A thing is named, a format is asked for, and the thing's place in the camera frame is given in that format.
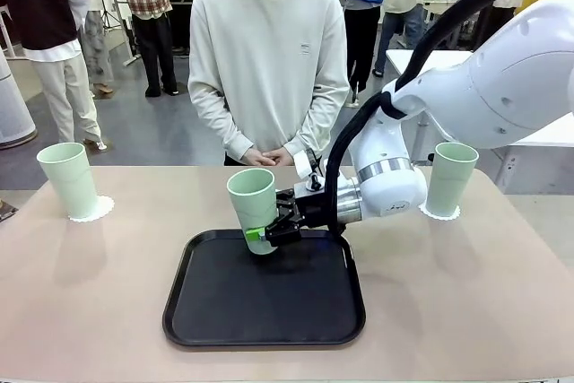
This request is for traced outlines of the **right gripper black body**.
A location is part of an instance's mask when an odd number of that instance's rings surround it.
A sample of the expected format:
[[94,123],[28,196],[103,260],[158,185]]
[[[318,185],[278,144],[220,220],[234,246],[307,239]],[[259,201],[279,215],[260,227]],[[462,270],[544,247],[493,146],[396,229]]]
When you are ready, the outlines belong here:
[[308,228],[327,226],[333,219],[325,192],[299,196],[296,198],[296,205],[301,224]]

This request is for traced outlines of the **pale green plastic cup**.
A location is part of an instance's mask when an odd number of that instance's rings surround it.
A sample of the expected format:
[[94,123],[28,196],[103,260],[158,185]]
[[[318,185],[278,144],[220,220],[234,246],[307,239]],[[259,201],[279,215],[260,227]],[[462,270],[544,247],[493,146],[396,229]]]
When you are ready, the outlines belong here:
[[37,154],[37,161],[70,218],[84,219],[95,212],[98,196],[82,144],[50,145]]
[[273,253],[265,228],[277,217],[275,178],[272,171],[249,168],[232,175],[227,190],[248,249],[256,255]]
[[425,201],[431,213],[449,216],[455,211],[478,159],[479,153],[466,144],[443,142],[435,147]]

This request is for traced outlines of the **white scalloped paper coaster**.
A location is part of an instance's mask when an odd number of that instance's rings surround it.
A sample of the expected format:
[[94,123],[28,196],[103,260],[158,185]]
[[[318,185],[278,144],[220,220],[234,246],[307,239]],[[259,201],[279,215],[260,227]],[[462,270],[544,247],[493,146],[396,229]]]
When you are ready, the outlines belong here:
[[431,213],[427,207],[426,204],[423,203],[419,206],[420,211],[425,214],[426,216],[430,217],[433,220],[437,220],[437,221],[443,221],[443,222],[449,222],[449,221],[453,221],[456,218],[458,218],[460,216],[460,206],[458,205],[455,209],[455,211],[449,215],[449,216],[440,216],[440,215],[436,215],[434,213]]
[[68,219],[72,222],[94,222],[108,213],[110,213],[115,206],[114,200],[109,196],[97,196],[97,202],[94,210],[85,217],[72,217]]

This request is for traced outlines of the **person's left forearm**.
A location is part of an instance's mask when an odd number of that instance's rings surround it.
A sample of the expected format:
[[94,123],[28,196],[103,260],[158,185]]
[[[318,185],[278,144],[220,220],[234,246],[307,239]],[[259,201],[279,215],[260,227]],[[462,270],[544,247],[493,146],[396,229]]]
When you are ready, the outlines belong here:
[[349,90],[346,78],[317,86],[295,136],[283,146],[290,156],[305,150],[322,153],[326,149]]

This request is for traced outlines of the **person's right forearm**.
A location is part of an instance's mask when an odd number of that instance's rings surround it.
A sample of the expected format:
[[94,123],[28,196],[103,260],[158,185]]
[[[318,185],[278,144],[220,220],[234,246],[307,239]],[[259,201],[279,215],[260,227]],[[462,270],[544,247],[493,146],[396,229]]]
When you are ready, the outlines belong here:
[[218,135],[225,152],[235,161],[242,161],[253,143],[237,127],[224,97],[211,85],[192,77],[188,90],[197,115]]

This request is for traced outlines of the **person's left hand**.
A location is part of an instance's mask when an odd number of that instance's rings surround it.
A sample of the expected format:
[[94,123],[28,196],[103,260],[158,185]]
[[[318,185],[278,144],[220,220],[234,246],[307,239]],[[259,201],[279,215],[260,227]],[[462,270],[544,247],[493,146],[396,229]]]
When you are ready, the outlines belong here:
[[292,155],[284,148],[278,148],[269,152],[265,152],[264,156],[274,162],[276,166],[293,166],[294,161]]

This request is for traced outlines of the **person's right hand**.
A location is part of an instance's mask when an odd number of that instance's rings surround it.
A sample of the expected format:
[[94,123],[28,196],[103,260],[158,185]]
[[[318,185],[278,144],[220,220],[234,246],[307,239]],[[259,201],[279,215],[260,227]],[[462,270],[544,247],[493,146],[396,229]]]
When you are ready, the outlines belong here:
[[274,161],[265,157],[259,150],[249,148],[241,158],[241,163],[247,166],[274,166]]

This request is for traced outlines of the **black plastic serving tray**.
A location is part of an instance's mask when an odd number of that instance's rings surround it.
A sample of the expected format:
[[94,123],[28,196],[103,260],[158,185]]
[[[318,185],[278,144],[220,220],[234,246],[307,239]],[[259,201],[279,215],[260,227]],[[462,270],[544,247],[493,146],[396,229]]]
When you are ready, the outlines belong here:
[[352,248],[329,231],[268,255],[240,230],[204,231],[185,246],[162,316],[187,348],[310,347],[353,341],[366,311]]

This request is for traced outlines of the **person in beige sweatshirt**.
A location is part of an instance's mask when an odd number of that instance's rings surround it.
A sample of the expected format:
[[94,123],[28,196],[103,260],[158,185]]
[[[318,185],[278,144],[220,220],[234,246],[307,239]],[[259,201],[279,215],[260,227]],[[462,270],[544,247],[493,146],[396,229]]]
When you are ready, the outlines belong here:
[[224,97],[252,148],[283,147],[317,86],[347,79],[340,1],[194,0],[190,77]]

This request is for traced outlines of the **bystander in blue jeans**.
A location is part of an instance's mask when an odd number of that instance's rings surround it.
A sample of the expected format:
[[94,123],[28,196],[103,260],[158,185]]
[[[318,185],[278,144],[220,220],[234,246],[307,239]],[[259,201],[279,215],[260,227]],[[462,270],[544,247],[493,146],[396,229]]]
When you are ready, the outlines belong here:
[[422,37],[422,0],[384,0],[378,54],[372,74],[382,78],[385,72],[386,53],[390,40],[401,32],[405,45],[413,49]]

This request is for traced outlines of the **bystander in patterned grey trousers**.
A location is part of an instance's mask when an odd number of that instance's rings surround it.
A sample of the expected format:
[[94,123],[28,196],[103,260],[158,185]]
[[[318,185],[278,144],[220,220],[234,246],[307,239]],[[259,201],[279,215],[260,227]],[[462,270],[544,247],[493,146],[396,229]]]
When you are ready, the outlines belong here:
[[108,99],[114,92],[109,86],[113,76],[101,17],[102,11],[102,0],[90,0],[78,33],[94,99]]

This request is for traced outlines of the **bystander in white top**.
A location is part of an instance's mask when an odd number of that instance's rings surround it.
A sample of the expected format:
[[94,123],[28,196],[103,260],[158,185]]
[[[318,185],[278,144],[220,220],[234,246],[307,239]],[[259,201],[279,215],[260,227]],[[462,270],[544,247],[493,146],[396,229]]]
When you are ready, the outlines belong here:
[[523,0],[496,0],[483,8],[474,28],[471,49],[478,49],[496,31],[506,24],[515,11],[522,5]]

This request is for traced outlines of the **bystander in black shirt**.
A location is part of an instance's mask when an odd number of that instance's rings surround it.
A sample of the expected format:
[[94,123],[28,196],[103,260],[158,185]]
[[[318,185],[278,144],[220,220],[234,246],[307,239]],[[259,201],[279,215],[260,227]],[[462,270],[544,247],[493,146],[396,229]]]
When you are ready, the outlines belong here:
[[84,141],[103,152],[107,145],[101,135],[78,39],[90,2],[0,0],[0,6],[8,8],[21,38],[23,53],[39,76],[59,141],[75,141],[74,117],[78,117]]

